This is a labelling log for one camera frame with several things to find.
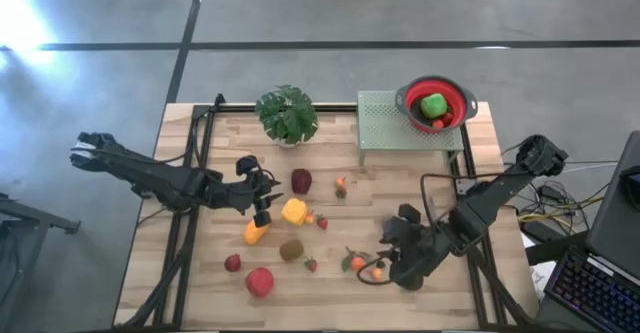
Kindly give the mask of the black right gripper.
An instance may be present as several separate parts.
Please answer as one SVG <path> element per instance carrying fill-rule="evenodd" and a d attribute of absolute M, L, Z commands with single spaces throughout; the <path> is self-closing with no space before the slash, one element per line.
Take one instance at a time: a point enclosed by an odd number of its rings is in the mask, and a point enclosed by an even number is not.
<path fill-rule="evenodd" d="M 389 278 L 404 289 L 417 289 L 418 276 L 429 276 L 449 255 L 451 240 L 440 229 L 403 220 L 402 233 L 388 242 L 391 248 L 378 251 L 381 259 L 392 262 Z"/>

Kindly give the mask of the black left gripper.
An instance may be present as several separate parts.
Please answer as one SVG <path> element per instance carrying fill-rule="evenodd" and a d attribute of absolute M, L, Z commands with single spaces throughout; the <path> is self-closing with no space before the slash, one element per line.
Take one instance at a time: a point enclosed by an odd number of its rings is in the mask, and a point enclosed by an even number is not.
<path fill-rule="evenodd" d="M 256 228 L 268 226 L 271 215 L 266 211 L 274 200 L 283 196 L 283 193 L 272 195 L 274 177 L 271 173 L 261 170 L 251 171 L 246 174 L 243 181 L 223 183 L 221 193 L 218 195 L 220 208 L 234 208 L 243 214 L 253 206 L 256 214 L 253 221 Z"/>

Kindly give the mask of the yellow bell pepper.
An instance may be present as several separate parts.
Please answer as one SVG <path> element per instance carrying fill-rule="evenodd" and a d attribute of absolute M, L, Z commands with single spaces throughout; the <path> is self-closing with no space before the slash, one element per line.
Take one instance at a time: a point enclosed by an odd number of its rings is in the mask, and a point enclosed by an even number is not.
<path fill-rule="evenodd" d="M 307 212 L 307 205 L 304 201 L 290 198 L 283 206 L 281 216 L 287 222 L 300 226 L 305 222 Z"/>

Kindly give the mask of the orange carrot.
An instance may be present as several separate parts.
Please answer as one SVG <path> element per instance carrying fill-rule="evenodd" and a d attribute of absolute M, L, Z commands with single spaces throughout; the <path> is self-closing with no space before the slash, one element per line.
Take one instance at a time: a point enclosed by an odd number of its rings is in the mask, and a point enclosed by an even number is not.
<path fill-rule="evenodd" d="M 268 232 L 270 225 L 264 225 L 262 227 L 257 227 L 254 220 L 251 220 L 243 233 L 244 241 L 247 245 L 253 246 L 256 245 Z"/>

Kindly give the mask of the tangerine with green leaves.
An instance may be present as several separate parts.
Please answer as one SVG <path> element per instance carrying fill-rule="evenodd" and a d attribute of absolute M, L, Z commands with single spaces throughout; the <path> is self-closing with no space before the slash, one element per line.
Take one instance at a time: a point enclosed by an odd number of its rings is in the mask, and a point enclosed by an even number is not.
<path fill-rule="evenodd" d="M 343 272 L 352 270 L 358 271 L 371 260 L 371 255 L 364 251 L 356 251 L 345 247 L 347 255 L 341 261 L 341 269 Z"/>

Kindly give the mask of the dark red apple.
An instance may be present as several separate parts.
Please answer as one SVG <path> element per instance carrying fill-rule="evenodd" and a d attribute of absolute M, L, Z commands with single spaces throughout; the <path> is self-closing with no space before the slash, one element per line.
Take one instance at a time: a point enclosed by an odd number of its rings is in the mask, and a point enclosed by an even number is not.
<path fill-rule="evenodd" d="M 294 169 L 291 174 L 291 188 L 295 194 L 305 195 L 310 190 L 312 175 L 306 169 Z"/>

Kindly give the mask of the green apple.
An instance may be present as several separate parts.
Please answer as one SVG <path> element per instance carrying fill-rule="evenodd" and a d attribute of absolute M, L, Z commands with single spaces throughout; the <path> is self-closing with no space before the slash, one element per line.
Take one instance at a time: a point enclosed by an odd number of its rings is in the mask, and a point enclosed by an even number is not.
<path fill-rule="evenodd" d="M 448 103 L 441 93 L 434 93 L 421 100 L 420 109 L 426 118 L 436 119 L 448 112 Z"/>

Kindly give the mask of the red and grey colander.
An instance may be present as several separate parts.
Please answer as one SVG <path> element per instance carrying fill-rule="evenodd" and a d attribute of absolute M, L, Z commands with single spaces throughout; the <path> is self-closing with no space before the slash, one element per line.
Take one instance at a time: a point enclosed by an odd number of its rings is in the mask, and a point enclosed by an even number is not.
<path fill-rule="evenodd" d="M 434 119 L 422 113 L 420 103 L 436 93 L 443 96 L 452 117 L 441 125 L 433 126 Z M 395 93 L 394 104 L 414 127 L 428 133 L 442 133 L 459 128 L 478 112 L 478 101 L 470 91 L 453 80 L 438 75 L 418 77 L 399 88 Z"/>

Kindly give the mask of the large red fruit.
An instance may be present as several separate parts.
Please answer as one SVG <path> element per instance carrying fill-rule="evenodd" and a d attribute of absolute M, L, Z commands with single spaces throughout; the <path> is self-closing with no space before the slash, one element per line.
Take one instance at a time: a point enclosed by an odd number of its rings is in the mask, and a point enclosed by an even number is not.
<path fill-rule="evenodd" d="M 271 293 L 275 285 L 275 279 L 271 271 L 265 267 L 259 267 L 245 278 L 245 286 L 250 295 L 255 298 L 264 298 Z"/>

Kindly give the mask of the potted green plant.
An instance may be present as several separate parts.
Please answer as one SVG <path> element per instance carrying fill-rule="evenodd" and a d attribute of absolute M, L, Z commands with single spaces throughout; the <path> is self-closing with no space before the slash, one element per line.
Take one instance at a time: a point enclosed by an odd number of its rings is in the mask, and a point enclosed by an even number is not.
<path fill-rule="evenodd" d="M 309 141 L 319 129 L 312 100 L 296 86 L 276 86 L 256 101 L 254 112 L 265 134 L 283 148 Z"/>

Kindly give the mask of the green perforated metal shelf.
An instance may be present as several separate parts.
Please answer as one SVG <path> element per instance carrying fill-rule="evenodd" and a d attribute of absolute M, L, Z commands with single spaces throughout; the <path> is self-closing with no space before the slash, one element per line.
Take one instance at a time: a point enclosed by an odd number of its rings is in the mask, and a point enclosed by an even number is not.
<path fill-rule="evenodd" d="M 393 91 L 357 95 L 359 165 L 369 151 L 441 151 L 453 160 L 464 150 L 461 130 L 427 133 L 417 129 L 395 106 Z"/>

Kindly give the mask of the black side desk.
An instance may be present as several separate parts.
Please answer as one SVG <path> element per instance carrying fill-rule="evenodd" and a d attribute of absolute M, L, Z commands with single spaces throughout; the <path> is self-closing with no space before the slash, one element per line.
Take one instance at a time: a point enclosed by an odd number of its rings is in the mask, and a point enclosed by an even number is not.
<path fill-rule="evenodd" d="M 563 237 L 526 248 L 526 256 L 529 266 L 535 266 L 550 261 L 558 261 L 569 251 L 577 253 L 581 257 L 589 254 L 586 240 L 590 230 Z"/>

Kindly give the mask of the laptop with backlit keyboard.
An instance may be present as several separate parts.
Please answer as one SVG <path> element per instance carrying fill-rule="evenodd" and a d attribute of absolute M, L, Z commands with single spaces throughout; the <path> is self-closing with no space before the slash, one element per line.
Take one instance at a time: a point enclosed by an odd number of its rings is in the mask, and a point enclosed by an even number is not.
<path fill-rule="evenodd" d="M 640 212 L 629 205 L 620 173 L 640 165 L 640 131 L 630 134 L 581 257 L 569 251 L 544 288 L 536 323 L 544 330 L 640 333 Z"/>

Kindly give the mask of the dark grey metal bench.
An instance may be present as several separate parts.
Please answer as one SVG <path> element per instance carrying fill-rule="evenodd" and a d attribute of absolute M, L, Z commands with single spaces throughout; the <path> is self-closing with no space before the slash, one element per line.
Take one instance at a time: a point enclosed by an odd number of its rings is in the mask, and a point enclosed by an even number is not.
<path fill-rule="evenodd" d="M 72 221 L 19 203 L 0 193 L 0 333 L 8 333 L 26 295 L 48 231 L 75 234 Z"/>

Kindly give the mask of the black aluminium table frame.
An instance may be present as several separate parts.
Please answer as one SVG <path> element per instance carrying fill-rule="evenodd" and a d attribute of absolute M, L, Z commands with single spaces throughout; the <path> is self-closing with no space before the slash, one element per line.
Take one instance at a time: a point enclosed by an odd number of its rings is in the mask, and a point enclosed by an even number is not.
<path fill-rule="evenodd" d="M 380 249 L 381 222 L 402 203 L 421 205 L 421 193 L 441 213 L 455 201 L 448 177 L 450 160 L 440 151 L 372 151 L 359 165 L 357 109 L 353 105 L 319 108 L 320 128 L 306 144 L 283 149 L 264 133 L 248 104 L 227 103 L 203 117 L 198 132 L 209 139 L 208 163 L 227 179 L 235 162 L 257 156 L 278 179 L 283 196 L 273 204 L 274 220 L 253 246 L 244 242 L 248 217 L 231 209 L 202 209 L 196 217 L 173 217 L 157 202 L 143 205 L 143 225 L 135 233 L 127 273 L 114 317 L 123 326 L 149 297 L 169 252 L 185 238 L 193 241 L 191 265 L 170 284 L 164 302 L 147 322 L 148 329 L 256 332 L 260 330 L 440 330 L 474 329 L 480 323 L 503 323 L 509 315 L 486 280 L 464 258 L 450 257 L 428 277 L 422 289 L 407 292 L 388 284 L 368 286 L 343 272 L 345 247 L 374 253 Z M 323 230 L 295 226 L 279 218 L 291 194 L 295 168 L 313 177 L 306 201 L 328 219 Z M 346 178 L 346 197 L 336 197 L 337 178 Z M 279 247 L 298 239 L 304 253 L 285 262 Z M 241 269 L 228 272 L 225 259 L 241 257 Z M 310 272 L 306 258 L 317 261 Z M 252 270 L 265 267 L 275 285 L 255 298 L 245 286 Z"/>

